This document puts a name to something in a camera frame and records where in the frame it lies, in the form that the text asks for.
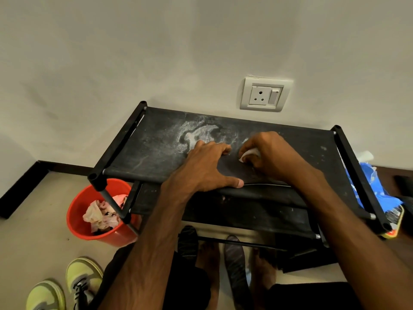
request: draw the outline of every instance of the person's right arm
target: person's right arm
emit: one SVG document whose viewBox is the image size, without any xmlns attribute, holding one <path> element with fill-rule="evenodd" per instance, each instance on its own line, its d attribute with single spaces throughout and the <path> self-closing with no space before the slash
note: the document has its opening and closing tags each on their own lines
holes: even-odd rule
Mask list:
<svg viewBox="0 0 413 310">
<path fill-rule="evenodd" d="M 339 198 L 324 174 L 307 163 L 276 132 L 254 135 L 242 146 L 261 158 L 244 157 L 268 176 L 294 187 L 315 213 L 343 273 L 365 309 L 412 309 L 413 273 Z"/>
</svg>

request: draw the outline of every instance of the flip-flop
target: flip-flop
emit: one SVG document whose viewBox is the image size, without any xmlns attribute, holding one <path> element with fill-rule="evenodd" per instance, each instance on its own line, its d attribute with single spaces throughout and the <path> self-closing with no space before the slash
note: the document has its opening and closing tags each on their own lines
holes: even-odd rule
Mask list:
<svg viewBox="0 0 413 310">
<path fill-rule="evenodd" d="M 227 240 L 240 241 L 230 235 Z M 225 267 L 230 280 L 236 310 L 252 310 L 254 302 L 245 275 L 245 255 L 241 245 L 225 244 Z"/>
<path fill-rule="evenodd" d="M 195 266 L 198 255 L 198 234 L 193 226 L 186 225 L 181 230 L 178 239 L 178 253 Z"/>
</svg>

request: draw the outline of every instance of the bare foot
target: bare foot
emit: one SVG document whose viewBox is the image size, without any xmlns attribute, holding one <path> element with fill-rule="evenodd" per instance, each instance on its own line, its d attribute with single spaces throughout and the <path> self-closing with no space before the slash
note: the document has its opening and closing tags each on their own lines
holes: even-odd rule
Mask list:
<svg viewBox="0 0 413 310">
<path fill-rule="evenodd" d="M 264 295 L 276 283 L 277 270 L 265 259 L 259 257 L 259 250 L 251 252 L 251 285 L 250 290 L 256 310 L 265 309 Z"/>
<path fill-rule="evenodd" d="M 211 299 L 206 310 L 215 310 L 218 307 L 219 295 L 219 245 L 205 242 L 199 246 L 196 267 L 203 269 L 211 282 Z"/>
</svg>

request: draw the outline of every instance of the electrical outlet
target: electrical outlet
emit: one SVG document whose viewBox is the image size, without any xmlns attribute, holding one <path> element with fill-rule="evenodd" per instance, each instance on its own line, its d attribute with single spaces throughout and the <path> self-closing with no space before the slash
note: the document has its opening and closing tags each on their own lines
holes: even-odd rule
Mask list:
<svg viewBox="0 0 413 310">
<path fill-rule="evenodd" d="M 280 112 L 287 101 L 292 84 L 291 79 L 247 76 L 240 109 Z"/>
<path fill-rule="evenodd" d="M 250 103 L 257 105 L 266 105 L 270 101 L 271 87 L 252 86 Z"/>
</svg>

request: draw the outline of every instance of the person's left arm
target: person's left arm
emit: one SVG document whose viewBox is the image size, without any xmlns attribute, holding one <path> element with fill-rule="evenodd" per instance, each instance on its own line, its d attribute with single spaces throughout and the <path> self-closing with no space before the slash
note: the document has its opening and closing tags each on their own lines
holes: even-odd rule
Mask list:
<svg viewBox="0 0 413 310">
<path fill-rule="evenodd" d="M 162 309 L 173 251 L 185 205 L 197 191 L 244 182 L 217 170 L 230 145 L 199 140 L 184 164 L 161 186 L 161 193 L 146 227 L 125 261 L 99 309 Z"/>
</svg>

